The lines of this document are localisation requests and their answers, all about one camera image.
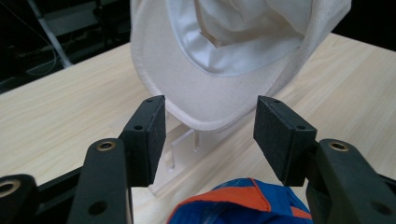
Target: black metal frame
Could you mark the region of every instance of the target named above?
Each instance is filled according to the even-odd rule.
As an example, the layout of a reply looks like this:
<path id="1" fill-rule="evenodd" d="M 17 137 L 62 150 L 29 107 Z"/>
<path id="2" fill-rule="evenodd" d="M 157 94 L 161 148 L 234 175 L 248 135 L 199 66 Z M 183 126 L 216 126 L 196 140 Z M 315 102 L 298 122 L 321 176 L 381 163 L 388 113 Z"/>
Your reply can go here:
<path id="1" fill-rule="evenodd" d="M 396 223 L 396 182 L 349 143 L 315 141 L 317 130 L 282 102 L 259 96 L 254 139 L 285 186 L 309 183 L 315 223 Z"/>
<path id="2" fill-rule="evenodd" d="M 46 184 L 0 178 L 0 223 L 132 223 L 131 187 L 154 182 L 163 150 L 164 105 L 163 96 L 145 100 L 118 139 L 93 143 L 82 167 Z"/>
<path id="3" fill-rule="evenodd" d="M 84 165 L 37 187 L 0 178 L 0 223 L 132 223 L 131 187 L 154 181 L 165 140 L 164 97 L 147 99 L 120 137 L 93 143 Z M 315 223 L 396 223 L 396 182 L 352 145 L 316 142 L 317 130 L 282 102 L 259 96 L 256 139 L 285 186 L 302 186 Z"/>

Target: clear plastic stand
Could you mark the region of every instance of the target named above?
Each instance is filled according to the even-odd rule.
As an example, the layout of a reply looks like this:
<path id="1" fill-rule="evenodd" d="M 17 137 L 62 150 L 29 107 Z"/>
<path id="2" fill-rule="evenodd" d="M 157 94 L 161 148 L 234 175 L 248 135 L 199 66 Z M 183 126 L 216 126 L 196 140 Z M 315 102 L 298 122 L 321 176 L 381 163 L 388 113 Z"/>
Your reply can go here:
<path id="1" fill-rule="evenodd" d="M 201 133 L 166 115 L 167 136 L 150 191 L 157 195 L 183 171 L 191 168 L 239 127 L 245 119 L 218 133 Z"/>

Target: wooden table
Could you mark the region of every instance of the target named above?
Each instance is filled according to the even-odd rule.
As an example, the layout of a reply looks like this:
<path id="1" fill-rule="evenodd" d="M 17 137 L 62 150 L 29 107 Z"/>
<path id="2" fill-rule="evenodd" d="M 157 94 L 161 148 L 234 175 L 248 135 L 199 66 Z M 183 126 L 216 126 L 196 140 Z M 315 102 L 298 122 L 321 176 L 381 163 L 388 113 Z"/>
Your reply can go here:
<path id="1" fill-rule="evenodd" d="M 130 45 L 113 49 L 0 95 L 0 176 L 33 175 L 37 184 L 79 167 L 88 146 L 117 137 L 150 97 Z M 318 129 L 357 147 L 377 172 L 396 178 L 396 53 L 329 35 L 275 98 Z M 164 223 L 182 200 L 237 177 L 279 183 L 247 122 L 172 188 L 133 189 L 136 223 Z M 305 201 L 304 189 L 295 189 Z"/>

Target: blue and orange bag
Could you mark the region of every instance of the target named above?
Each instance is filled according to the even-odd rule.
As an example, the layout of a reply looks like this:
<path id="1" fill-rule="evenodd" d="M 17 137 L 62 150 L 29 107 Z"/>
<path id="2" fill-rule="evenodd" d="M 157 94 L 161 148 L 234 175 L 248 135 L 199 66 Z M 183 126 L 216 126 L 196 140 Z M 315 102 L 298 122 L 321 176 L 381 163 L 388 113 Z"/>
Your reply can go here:
<path id="1" fill-rule="evenodd" d="M 290 188 L 235 179 L 180 203 L 169 224 L 313 223 Z"/>

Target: white baseball cap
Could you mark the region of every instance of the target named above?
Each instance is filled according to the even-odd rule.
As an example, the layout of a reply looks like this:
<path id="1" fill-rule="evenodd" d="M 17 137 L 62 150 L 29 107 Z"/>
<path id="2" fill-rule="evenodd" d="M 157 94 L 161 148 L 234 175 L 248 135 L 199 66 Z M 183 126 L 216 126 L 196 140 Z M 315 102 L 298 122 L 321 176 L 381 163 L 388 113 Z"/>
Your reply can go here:
<path id="1" fill-rule="evenodd" d="M 137 74 L 197 131 L 223 130 L 298 73 L 350 0 L 133 0 Z"/>

